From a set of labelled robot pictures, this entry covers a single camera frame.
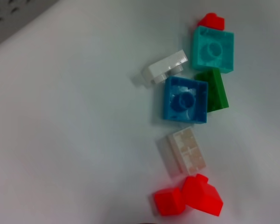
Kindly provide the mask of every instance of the gray perforated panel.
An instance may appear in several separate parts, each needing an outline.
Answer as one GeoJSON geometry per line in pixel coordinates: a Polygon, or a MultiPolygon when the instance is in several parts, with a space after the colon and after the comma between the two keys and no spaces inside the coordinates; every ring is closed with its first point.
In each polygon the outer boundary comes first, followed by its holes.
{"type": "Polygon", "coordinates": [[[58,0],[0,0],[0,43],[58,0]]]}

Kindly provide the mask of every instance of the toy building block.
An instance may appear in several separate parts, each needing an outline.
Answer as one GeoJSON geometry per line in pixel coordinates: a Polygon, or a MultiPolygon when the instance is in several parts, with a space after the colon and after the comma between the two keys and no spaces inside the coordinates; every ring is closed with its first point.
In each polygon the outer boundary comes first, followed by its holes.
{"type": "Polygon", "coordinates": [[[148,84],[158,84],[166,80],[169,75],[176,75],[183,71],[182,64],[187,62],[188,58],[184,51],[164,58],[146,68],[143,77],[148,84]]]}
{"type": "Polygon", "coordinates": [[[194,33],[192,66],[196,70],[233,71],[234,34],[199,26],[194,33]]]}
{"type": "Polygon", "coordinates": [[[198,26],[224,30],[225,19],[217,16],[215,13],[207,13],[206,16],[198,23],[198,26]]]}
{"type": "Polygon", "coordinates": [[[162,216],[179,215],[186,209],[186,204],[179,188],[164,189],[156,192],[154,202],[162,216]]]}
{"type": "Polygon", "coordinates": [[[165,84],[164,119],[206,123],[208,83],[169,77],[165,84]]]}
{"type": "Polygon", "coordinates": [[[199,73],[194,79],[209,83],[207,112],[217,111],[229,107],[219,69],[211,69],[199,73]]]}
{"type": "Polygon", "coordinates": [[[208,184],[208,178],[203,175],[187,177],[182,188],[182,196],[186,205],[219,216],[223,207],[216,188],[208,184]]]}
{"type": "Polygon", "coordinates": [[[190,127],[169,135],[168,139],[183,173],[192,175],[206,167],[190,127]]]}

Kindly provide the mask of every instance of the blue lego brick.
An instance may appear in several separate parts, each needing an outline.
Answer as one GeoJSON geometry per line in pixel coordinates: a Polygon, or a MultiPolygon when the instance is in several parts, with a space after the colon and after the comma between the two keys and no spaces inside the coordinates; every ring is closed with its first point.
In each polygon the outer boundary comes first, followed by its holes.
{"type": "Polygon", "coordinates": [[[164,119],[206,123],[208,83],[171,76],[166,79],[164,119]]]}
{"type": "Polygon", "coordinates": [[[192,66],[196,70],[233,71],[234,34],[199,26],[194,33],[192,66]]]}

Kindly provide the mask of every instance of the white table surface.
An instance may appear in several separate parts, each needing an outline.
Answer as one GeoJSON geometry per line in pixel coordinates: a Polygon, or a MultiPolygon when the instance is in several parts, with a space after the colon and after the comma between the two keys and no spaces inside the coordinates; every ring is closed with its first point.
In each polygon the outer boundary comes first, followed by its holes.
{"type": "Polygon", "coordinates": [[[0,45],[0,224],[140,222],[280,224],[280,1],[61,0],[0,45]],[[183,177],[157,146],[181,126],[135,77],[208,12],[236,38],[230,108],[193,127],[224,208],[162,218],[149,195],[183,177]]]}

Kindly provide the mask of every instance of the red lego brick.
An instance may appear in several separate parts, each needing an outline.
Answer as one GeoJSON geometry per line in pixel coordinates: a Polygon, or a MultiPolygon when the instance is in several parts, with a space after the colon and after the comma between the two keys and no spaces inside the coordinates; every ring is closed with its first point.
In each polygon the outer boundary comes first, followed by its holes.
{"type": "Polygon", "coordinates": [[[164,189],[156,192],[154,202],[162,216],[179,215],[186,209],[186,204],[179,188],[164,189]]]}
{"type": "Polygon", "coordinates": [[[196,177],[187,177],[182,188],[182,196],[186,205],[193,209],[219,216],[223,207],[223,201],[216,188],[207,182],[208,178],[200,174],[196,177]]]}
{"type": "Polygon", "coordinates": [[[215,13],[207,13],[206,16],[198,23],[198,26],[224,30],[225,19],[222,17],[218,17],[215,13]]]}

